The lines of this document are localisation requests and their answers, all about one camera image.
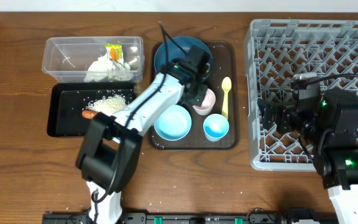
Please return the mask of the light blue cup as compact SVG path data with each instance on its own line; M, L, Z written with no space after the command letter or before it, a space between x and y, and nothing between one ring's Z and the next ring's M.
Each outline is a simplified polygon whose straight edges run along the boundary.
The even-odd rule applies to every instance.
M222 139L229 131L229 121L221 114L210 114L203 122L206 139L216 142Z

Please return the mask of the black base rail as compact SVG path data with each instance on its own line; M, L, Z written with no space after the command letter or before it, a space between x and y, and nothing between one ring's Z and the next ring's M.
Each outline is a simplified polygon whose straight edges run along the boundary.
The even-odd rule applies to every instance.
M335 215L319 216L313 209L291 208L284 212L271 212L253 208L247 213L148 213L142 210L121 210L110 219L102 210L87 212L48 212L42 215L42 224L338 224Z

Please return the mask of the orange carrot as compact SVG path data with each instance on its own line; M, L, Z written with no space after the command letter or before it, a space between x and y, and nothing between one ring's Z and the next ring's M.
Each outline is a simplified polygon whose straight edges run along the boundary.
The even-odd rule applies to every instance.
M86 119L93 119L97 114L98 112L93 110L83 110L81 113L82 117Z

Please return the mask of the light blue bowl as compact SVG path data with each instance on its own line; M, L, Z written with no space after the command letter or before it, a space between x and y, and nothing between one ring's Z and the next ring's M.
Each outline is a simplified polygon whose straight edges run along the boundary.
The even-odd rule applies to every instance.
M182 106L172 105L154 122L154 130L167 141L177 141L190 132L191 125L190 113Z

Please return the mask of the clear plastic bin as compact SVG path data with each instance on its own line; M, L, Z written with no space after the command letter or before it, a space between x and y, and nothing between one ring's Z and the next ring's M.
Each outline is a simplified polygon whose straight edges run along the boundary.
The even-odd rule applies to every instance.
M42 71L60 83L83 83L90 65L107 54L106 44L122 45L124 62L131 66L134 77L129 81L104 79L101 82L141 82L144 42L137 36L52 37L45 46Z

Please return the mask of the green snack wrapper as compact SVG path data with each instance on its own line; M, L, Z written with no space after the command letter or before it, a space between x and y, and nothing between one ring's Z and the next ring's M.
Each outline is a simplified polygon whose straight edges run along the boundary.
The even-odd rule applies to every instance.
M121 44L106 44L105 48L110 60L114 60L118 63L124 63L124 54Z

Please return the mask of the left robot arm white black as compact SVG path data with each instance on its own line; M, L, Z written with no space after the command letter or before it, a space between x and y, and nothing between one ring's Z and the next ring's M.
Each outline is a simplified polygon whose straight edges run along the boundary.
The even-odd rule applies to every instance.
M97 113L76 158L91 195L89 223L117 223L122 215L121 192L137 167L144 134L169 107L182 102L201 106L213 56L201 40L180 40L162 29L165 63L154 81L124 109Z

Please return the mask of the pink cup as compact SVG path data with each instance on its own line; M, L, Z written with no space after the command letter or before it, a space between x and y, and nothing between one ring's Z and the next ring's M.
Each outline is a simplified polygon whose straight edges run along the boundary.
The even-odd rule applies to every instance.
M216 102L216 96L214 92L208 88L201 106L193 106L193 109L197 114L201 116L205 116L207 114L210 114L215 102Z

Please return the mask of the white napkin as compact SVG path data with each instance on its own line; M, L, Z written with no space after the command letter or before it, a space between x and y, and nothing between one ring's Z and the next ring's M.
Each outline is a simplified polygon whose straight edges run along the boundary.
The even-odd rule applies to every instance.
M129 81L134 77L131 66L124 62L111 60L108 54L100 56L87 70L84 82Z

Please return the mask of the brown serving tray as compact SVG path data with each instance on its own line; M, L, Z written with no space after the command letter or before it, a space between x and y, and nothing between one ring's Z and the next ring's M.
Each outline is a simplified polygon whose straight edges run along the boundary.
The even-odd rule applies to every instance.
M239 112L237 99L237 75L236 60L232 45L225 41L207 41L206 45L213 55L213 72L206 81L216 95L216 103L211 110L212 114L221 113L223 105L224 92L221 89L221 83L225 77L231 79L232 88L228 94L228 121L229 131L220 140L211 142L207 140L203 131L203 122L205 116L197 112L186 104L180 103L192 118L190 132L182 139L177 141L167 141L161 138L153 127L149 129L148 139L150 144L156 149L162 150L230 150L237 146L240 139Z

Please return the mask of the grey dishwasher rack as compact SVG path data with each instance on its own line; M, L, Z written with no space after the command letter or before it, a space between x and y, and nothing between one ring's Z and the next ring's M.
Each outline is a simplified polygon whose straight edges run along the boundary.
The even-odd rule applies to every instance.
M323 79L322 90L338 88L358 96L358 21L256 19L244 39L244 52L251 166L263 171L312 171L305 154L311 146L300 144L297 133L264 128L257 102L290 101L292 76L306 72Z

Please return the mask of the white rice pile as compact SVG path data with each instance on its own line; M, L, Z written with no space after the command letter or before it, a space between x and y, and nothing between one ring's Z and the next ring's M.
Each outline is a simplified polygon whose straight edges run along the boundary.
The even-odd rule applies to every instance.
M102 112L107 116L111 116L114 113L124 109L127 106L126 99L121 95L104 96L100 100L88 103L87 110Z

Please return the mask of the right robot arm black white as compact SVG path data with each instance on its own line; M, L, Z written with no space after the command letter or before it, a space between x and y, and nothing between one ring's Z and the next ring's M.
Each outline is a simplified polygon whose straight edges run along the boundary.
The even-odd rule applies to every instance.
M259 99L265 129L280 134L296 131L313 146L306 155L321 176L339 223L358 223L358 97L348 90L321 91L326 77L296 74L293 101L274 103Z

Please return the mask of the yellow plastic spoon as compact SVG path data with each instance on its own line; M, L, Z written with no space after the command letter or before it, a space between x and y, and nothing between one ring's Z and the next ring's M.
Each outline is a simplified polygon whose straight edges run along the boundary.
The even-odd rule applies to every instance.
M228 94L232 88L231 79L229 77L225 77L221 83L221 88L224 92L223 96L223 105L222 105L222 115L228 119L228 112L229 112L229 101L228 101Z

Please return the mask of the dark blue plate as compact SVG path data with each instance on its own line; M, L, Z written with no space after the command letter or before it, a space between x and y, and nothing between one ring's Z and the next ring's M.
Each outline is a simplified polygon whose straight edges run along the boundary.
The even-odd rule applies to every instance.
M214 62L213 62L213 55L209 47L204 43L202 40L199 40L195 37L191 36L176 36L173 40L187 53L192 48L192 46L197 46L203 49L205 52L209 54L209 72L202 76L202 81L205 82L209 74L211 73ZM171 40L167 41L168 43L168 59L169 61L173 61L176 58L185 58L185 53L180 50ZM166 53L165 53L165 44L161 44L160 47L157 49L155 56L154 56L154 70L158 72L162 65L166 63Z

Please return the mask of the black tray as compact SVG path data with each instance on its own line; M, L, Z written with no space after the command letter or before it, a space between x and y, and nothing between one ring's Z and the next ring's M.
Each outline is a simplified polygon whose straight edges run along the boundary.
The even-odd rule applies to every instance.
M120 96L126 104L134 99L129 82L60 83L52 88L47 134L51 137L83 136L90 120L82 113L100 100Z

